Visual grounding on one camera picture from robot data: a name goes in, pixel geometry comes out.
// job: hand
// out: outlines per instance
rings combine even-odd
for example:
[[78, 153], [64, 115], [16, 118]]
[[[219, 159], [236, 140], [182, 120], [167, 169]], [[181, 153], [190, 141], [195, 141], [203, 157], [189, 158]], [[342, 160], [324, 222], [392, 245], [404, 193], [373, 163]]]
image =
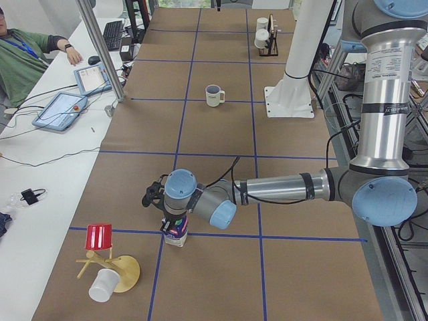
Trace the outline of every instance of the hand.
[[83, 60], [82, 55], [74, 49], [74, 47], [67, 48], [66, 50], [68, 61], [75, 66]]

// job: cable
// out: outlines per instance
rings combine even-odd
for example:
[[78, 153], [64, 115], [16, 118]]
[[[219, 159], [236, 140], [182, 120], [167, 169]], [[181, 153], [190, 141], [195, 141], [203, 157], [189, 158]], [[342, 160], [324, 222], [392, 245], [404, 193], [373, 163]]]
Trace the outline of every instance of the cable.
[[343, 98], [342, 98], [342, 101], [345, 104], [345, 109], [346, 109], [346, 113], [348, 114], [349, 120], [351, 122], [353, 122], [354, 119], [352, 118], [352, 115], [350, 114], [349, 106], [346, 103], [346, 99], [348, 99], [349, 97], [357, 97], [357, 98], [361, 98], [362, 99], [362, 95], [358, 95], [358, 94], [347, 94], [347, 95], [343, 96]]
[[[420, 182], [416, 181], [415, 179], [412, 179], [411, 177], [409, 177], [408, 180], [409, 181], [413, 181], [414, 183], [417, 183], [418, 185], [421, 185]], [[418, 186], [415, 190], [416, 190], [416, 193], [424, 191], [425, 194], [427, 194], [427, 196], [428, 196], [428, 191], [426, 190], [426, 188], [421, 188], [421, 187]], [[415, 236], [415, 230], [413, 229], [414, 225], [417, 226], [417, 227], [419, 227], [420, 229], [424, 229], [424, 230], [428, 231], [427, 227], [424, 227], [422, 225], [419, 225], [419, 224], [416, 224], [415, 222], [413, 222], [414, 219], [417, 219], [418, 217], [424, 216], [427, 213], [428, 213], [428, 209], [424, 210], [424, 212], [422, 212], [420, 214], [412, 215], [408, 219], [406, 219], [405, 221], [403, 221], [400, 224], [400, 226], [398, 228], [398, 231], [397, 231], [398, 238], [401, 241], [405, 241], [405, 242], [412, 240], [412, 238], [414, 238], [414, 236]], [[409, 234], [408, 237], [403, 237], [403, 228], [406, 226], [406, 224], [409, 225], [409, 233], [410, 234]]]
[[427, 150], [428, 150], [428, 148], [424, 148], [424, 149], [411, 149], [412, 152], [426, 152]]
[[335, 132], [337, 132], [338, 130], [342, 130], [343, 128], [346, 128], [346, 126], [348, 126], [348, 125], [344, 125], [344, 126], [341, 126], [341, 127], [339, 127], [339, 128], [336, 128], [336, 127], [331, 123], [331, 121], [329, 121], [328, 117], [326, 116], [326, 113], [327, 113], [327, 111], [329, 111], [329, 109], [330, 109], [330, 108], [332, 108], [334, 105], [341, 105], [341, 104], [343, 104], [343, 102], [335, 102], [335, 103], [333, 103], [333, 104], [328, 105], [328, 106], [327, 106], [327, 108], [324, 110], [324, 117], [325, 117], [326, 121], [329, 123], [330, 127], [331, 127]]
[[43, 195], [44, 193], [46, 193], [46, 189], [34, 189], [32, 191], [33, 191], [33, 193], [34, 192], [40, 192], [38, 194], [35, 194], [34, 197], [39, 197], [40, 195]]
[[312, 69], [313, 72], [324, 72], [325, 74], [333, 75], [336, 77], [346, 78], [346, 79], [352, 79], [350, 77], [346, 77], [343, 75], [335, 74], [334, 72], [328, 72], [327, 70], [321, 70], [321, 69]]
[[317, 99], [317, 101], [318, 101], [318, 103], [319, 103], [319, 105], [320, 105], [320, 108], [322, 109], [322, 110], [324, 110], [324, 105], [322, 104], [322, 101], [321, 101], [321, 98], [320, 98], [320, 96], [318, 95], [318, 90], [315, 88], [315, 86], [313, 85], [313, 83], [312, 83], [312, 77], [311, 77], [311, 75], [309, 74], [308, 75], [308, 82], [309, 82], [309, 87], [310, 87], [310, 89], [312, 89], [312, 91], [314, 92], [314, 94], [315, 94], [315, 97], [316, 97], [316, 99]]
[[221, 175], [218, 179], [216, 179], [215, 181], [213, 181], [212, 183], [209, 183], [207, 185], [207, 187], [213, 186], [214, 184], [218, 183], [219, 181], [221, 181], [230, 171], [232, 171], [232, 169], [234, 168], [234, 166], [239, 162], [239, 156], [237, 156], [235, 158], [235, 160], [233, 161], [232, 165], [229, 167], [229, 169], [223, 174]]
[[416, 164], [416, 165], [408, 164], [408, 166], [412, 169], [428, 169], [428, 164]]
[[[231, 176], [233, 187], [235, 189], [237, 189], [240, 193], [242, 193], [241, 189], [236, 185], [235, 179], [233, 177], [233, 169], [235, 168], [235, 165], [239, 162], [240, 158], [241, 158], [240, 156], [237, 156], [235, 158], [235, 160], [233, 161], [230, 169], [225, 173], [225, 175], [230, 171], [230, 176]], [[232, 191], [232, 195], [233, 195], [233, 202], [236, 204], [235, 192], [234, 191]], [[250, 199], [255, 199], [256, 201], [259, 201], [261, 203], [269, 203], [269, 204], [277, 204], [277, 205], [291, 205], [291, 204], [297, 204], [297, 203], [301, 203], [301, 202], [306, 201], [305, 199], [300, 199], [300, 200], [292, 201], [292, 202], [275, 202], [275, 201], [270, 201], [270, 200], [267, 200], [267, 199], [260, 199], [259, 197], [255, 197], [255, 196], [250, 195], [248, 193], [247, 193], [247, 197], [249, 197]]]
[[32, 96], [32, 97], [29, 97], [29, 98], [25, 99], [25, 100], [21, 103], [21, 105], [19, 105], [18, 109], [21, 109], [22, 104], [24, 104], [24, 103], [25, 103], [25, 102], [27, 102], [28, 100], [33, 99], [33, 98], [35, 98], [35, 97], [38, 97], [38, 96], [41, 96], [41, 95], [45, 95], [45, 94], [50, 94], [51, 92], [56, 92], [57, 90], [66, 89], [66, 88], [73, 88], [73, 87], [77, 87], [77, 86], [78, 86], [77, 84], [76, 84], [76, 85], [69, 85], [69, 86], [65, 86], [65, 87], [61, 87], [61, 88], [57, 88], [57, 89], [50, 90], [49, 92], [42, 92], [41, 94], [34, 95], [34, 96]]
[[[103, 86], [105, 83], [106, 83], [106, 82], [104, 82], [104, 83], [100, 84], [97, 88], [93, 89], [91, 92], [93, 92], [94, 90], [97, 90], [100, 86]], [[87, 109], [88, 109], [88, 108], [89, 108], [93, 103], [95, 103], [98, 99], [100, 99], [101, 95], [104, 93], [104, 90], [105, 90], [105, 87], [101, 90], [100, 95], [99, 95], [95, 100], [91, 101], [87, 106], [85, 106], [81, 111], [78, 111], [78, 112], [60, 112], [60, 113], [58, 113], [58, 114], [54, 114], [54, 115], [52, 115], [52, 116], [50, 116], [50, 117], [48, 117], [48, 118], [40, 118], [40, 119], [42, 119], [42, 120], [47, 120], [47, 119], [50, 119], [50, 118], [55, 117], [51, 122], [47, 123], [47, 124], [46, 124], [46, 125], [44, 125], [44, 126], [39, 126], [39, 127], [34, 128], [34, 129], [27, 130], [26, 132], [21, 132], [21, 133], [16, 134], [16, 135], [12, 135], [12, 136], [8, 136], [8, 137], [2, 137], [2, 138], [0, 138], [0, 140], [5, 140], [5, 139], [9, 139], [9, 138], [18, 137], [18, 136], [21, 136], [21, 135], [27, 134], [27, 133], [29, 133], [29, 132], [33, 132], [33, 131], [35, 131], [35, 130], [39, 130], [39, 129], [45, 128], [45, 127], [49, 126], [52, 122], [54, 122], [54, 121], [55, 121], [58, 117], [60, 117], [61, 115], [65, 115], [65, 114], [79, 114], [79, 113], [84, 113], [84, 112], [86, 112], [86, 110], [87, 110]], [[28, 107], [38, 107], [38, 108], [40, 108], [41, 106], [25, 106], [25, 107], [23, 107], [23, 108], [28, 108]]]
[[8, 124], [4, 124], [4, 123], [2, 123], [2, 122], [0, 122], [0, 124], [1, 125], [3, 125], [4, 127], [7, 127], [7, 128], [15, 128], [16, 127], [16, 125], [17, 125], [17, 118], [19, 117], [19, 116], [28, 116], [28, 115], [31, 115], [31, 114], [34, 114], [34, 113], [38, 113], [36, 110], [34, 110], [34, 111], [32, 111], [32, 112], [28, 112], [28, 113], [22, 113], [22, 114], [18, 114], [16, 117], [14, 117], [13, 119], [14, 119], [14, 121], [15, 121], [15, 124], [13, 125], [13, 126], [9, 126]]
[[326, 168], [328, 168], [328, 149], [330, 146], [330, 142], [332, 139], [340, 134], [344, 134], [347, 130], [351, 129], [352, 127], [358, 125], [361, 122], [361, 120], [357, 120], [356, 122], [353, 122], [352, 124], [347, 125], [344, 127], [340, 132], [337, 132], [336, 134], [333, 134], [328, 140], [327, 140], [327, 146], [326, 146]]
[[46, 162], [39, 163], [39, 164], [22, 163], [22, 162], [19, 162], [17, 160], [13, 160], [13, 159], [7, 158], [7, 157], [5, 157], [5, 156], [3, 156], [1, 154], [0, 154], [0, 158], [4, 158], [5, 160], [7, 160], [9, 162], [13, 162], [13, 163], [19, 164], [19, 165], [25, 165], [25, 166], [31, 166], [31, 167], [39, 167], [39, 166], [42, 166], [42, 165], [50, 164], [52, 162], [56, 162], [56, 161], [58, 161], [58, 160], [60, 160], [62, 158], [65, 158], [65, 157], [75, 156], [75, 155], [80, 154], [82, 152], [94, 152], [97, 149], [100, 149], [100, 147], [95, 147], [93, 149], [83, 149], [83, 150], [80, 150], [78, 152], [73, 152], [73, 153], [70, 153], [70, 154], [65, 154], [65, 155], [62, 155], [62, 156], [60, 156], [58, 158], [51, 159], [51, 160], [48, 160]]

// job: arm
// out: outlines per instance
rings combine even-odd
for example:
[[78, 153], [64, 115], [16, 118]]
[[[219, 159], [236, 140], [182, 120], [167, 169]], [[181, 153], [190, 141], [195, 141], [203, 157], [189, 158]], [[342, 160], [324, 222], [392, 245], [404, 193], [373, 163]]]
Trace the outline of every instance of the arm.
[[65, 52], [67, 54], [68, 61], [75, 66], [79, 62], [83, 60], [82, 55], [74, 49], [74, 47], [67, 47], [66, 45], [70, 44], [67, 39], [60, 39], [57, 41], [56, 46], [59, 50]]

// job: white cup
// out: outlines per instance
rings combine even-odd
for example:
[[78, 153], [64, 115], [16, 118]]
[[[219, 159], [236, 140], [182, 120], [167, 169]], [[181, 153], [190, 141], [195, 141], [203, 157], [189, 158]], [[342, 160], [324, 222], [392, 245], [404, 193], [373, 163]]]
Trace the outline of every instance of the white cup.
[[255, 30], [258, 31], [260, 29], [268, 29], [269, 19], [265, 17], [257, 18], [257, 25]]
[[207, 104], [210, 107], [217, 107], [225, 102], [226, 94], [224, 90], [221, 90], [217, 85], [208, 85], [205, 88], [205, 95], [207, 97]]
[[107, 302], [120, 282], [119, 274], [112, 269], [101, 269], [89, 289], [89, 296], [97, 302]]
[[269, 31], [265, 29], [257, 30], [255, 33], [255, 39], [254, 39], [254, 45], [259, 48], [263, 49], [266, 46], [266, 40], [269, 39]]

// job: label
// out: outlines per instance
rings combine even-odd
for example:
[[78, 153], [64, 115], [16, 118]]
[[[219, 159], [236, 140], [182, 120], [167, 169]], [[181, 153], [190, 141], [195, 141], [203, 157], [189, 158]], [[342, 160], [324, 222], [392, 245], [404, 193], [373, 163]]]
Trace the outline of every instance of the label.
[[382, 80], [411, 81], [413, 48], [382, 49], [367, 54], [365, 83]]
[[408, 114], [409, 103], [398, 102], [398, 103], [374, 103], [374, 104], [363, 104], [362, 113], [383, 113], [385, 116], [396, 115], [396, 114]]
[[176, 222], [169, 231], [164, 233], [165, 235], [165, 243], [175, 245], [178, 247], [182, 247], [185, 244], [187, 238], [187, 216], [184, 216], [180, 221]]

